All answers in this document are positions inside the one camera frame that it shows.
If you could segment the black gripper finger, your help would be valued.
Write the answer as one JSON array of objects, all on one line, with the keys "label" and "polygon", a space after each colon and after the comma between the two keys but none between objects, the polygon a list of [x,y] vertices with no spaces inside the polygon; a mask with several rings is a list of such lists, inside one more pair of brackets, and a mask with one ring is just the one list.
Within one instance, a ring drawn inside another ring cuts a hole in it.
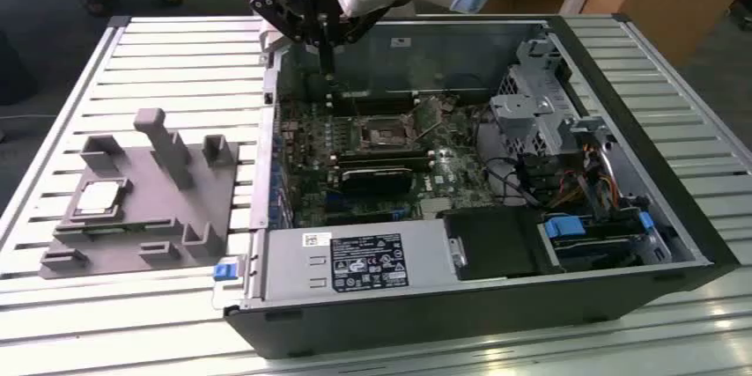
[{"label": "black gripper finger", "polygon": [[327,79],[335,79],[335,49],[355,43],[381,19],[380,13],[368,13],[356,18],[341,16],[327,18]]},{"label": "black gripper finger", "polygon": [[283,18],[275,15],[275,0],[251,0],[252,10],[265,19],[273,28],[292,41],[305,44],[319,56],[320,73],[327,79],[327,18],[316,13],[313,0],[301,2],[303,16],[293,14]]}]

